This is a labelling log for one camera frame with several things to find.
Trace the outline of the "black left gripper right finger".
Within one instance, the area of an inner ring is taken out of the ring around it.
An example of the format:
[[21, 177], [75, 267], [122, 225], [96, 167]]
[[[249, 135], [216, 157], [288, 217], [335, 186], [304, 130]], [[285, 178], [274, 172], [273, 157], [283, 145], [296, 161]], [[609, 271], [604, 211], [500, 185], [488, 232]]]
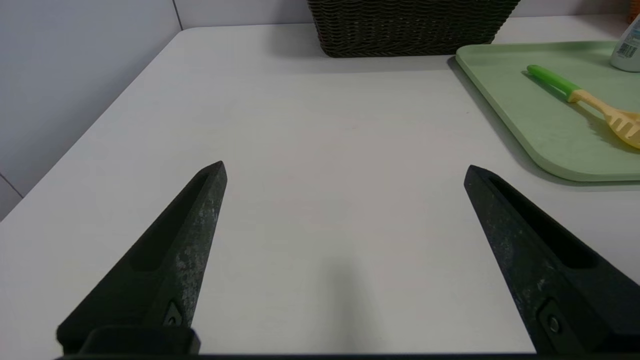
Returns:
[[508, 182], [464, 188], [538, 354], [638, 354], [640, 287]]

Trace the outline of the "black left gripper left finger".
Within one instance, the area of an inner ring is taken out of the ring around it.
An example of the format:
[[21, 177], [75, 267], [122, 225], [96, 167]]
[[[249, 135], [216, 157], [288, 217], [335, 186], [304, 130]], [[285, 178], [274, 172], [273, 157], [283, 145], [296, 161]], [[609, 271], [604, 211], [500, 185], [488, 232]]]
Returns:
[[192, 330], [227, 186], [198, 171], [58, 326], [64, 354], [198, 354]]

